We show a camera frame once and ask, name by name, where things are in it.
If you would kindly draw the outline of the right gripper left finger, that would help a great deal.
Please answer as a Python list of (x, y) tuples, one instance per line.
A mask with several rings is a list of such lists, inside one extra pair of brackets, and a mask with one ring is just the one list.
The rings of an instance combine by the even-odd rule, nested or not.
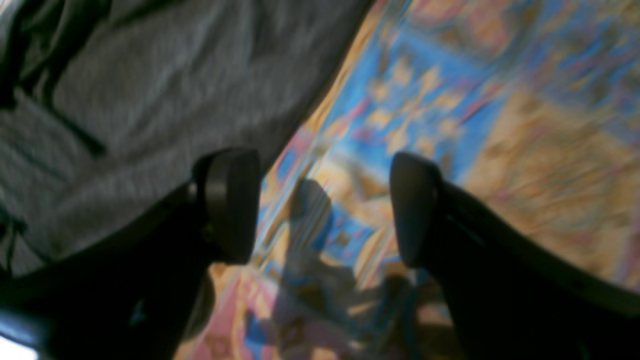
[(201, 158), (188, 182), (89, 248), (1, 282), (3, 360), (171, 360), (211, 264), (246, 265), (259, 153)]

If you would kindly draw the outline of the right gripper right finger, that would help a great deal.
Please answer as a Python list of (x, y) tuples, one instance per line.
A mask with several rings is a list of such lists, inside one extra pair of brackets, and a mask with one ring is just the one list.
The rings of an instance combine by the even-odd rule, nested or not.
[(637, 360), (639, 296), (514, 230), (410, 152), (389, 175), (398, 251), (442, 289), (470, 360)]

